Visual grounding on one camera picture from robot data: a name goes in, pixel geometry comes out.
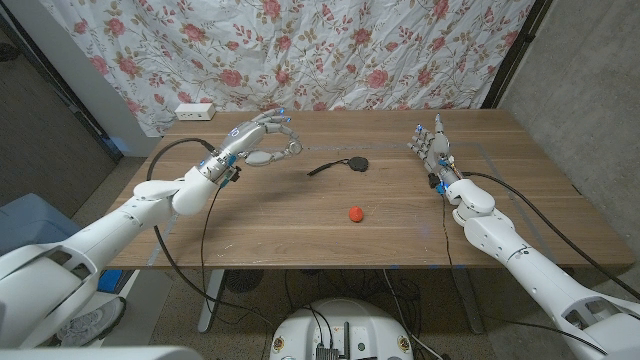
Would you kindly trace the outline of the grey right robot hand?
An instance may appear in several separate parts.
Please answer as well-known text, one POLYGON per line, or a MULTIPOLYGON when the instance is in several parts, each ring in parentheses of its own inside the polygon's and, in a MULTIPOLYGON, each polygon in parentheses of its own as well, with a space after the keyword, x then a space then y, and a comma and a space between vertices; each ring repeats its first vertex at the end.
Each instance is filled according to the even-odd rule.
POLYGON ((426 127, 418 125, 415 135, 407 144, 424 163, 431 188, 440 187, 443 190, 461 179, 461 175, 454 169, 454 157, 450 151, 450 143, 444 134, 441 115, 435 117, 435 129, 430 132, 426 127))

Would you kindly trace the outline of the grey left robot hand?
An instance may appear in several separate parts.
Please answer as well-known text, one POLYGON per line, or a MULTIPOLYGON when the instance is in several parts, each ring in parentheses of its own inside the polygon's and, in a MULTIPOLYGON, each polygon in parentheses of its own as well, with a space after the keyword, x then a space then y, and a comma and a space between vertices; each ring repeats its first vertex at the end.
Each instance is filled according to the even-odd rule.
POLYGON ((197 166, 197 170, 215 182, 238 159, 243 159, 246 165, 260 167, 299 154, 302 144, 299 136, 286 126, 290 121, 283 108, 276 108, 241 123, 229 132, 219 148, 197 166), (288 136, 283 150, 266 152, 257 148, 266 135, 276 133, 288 136))

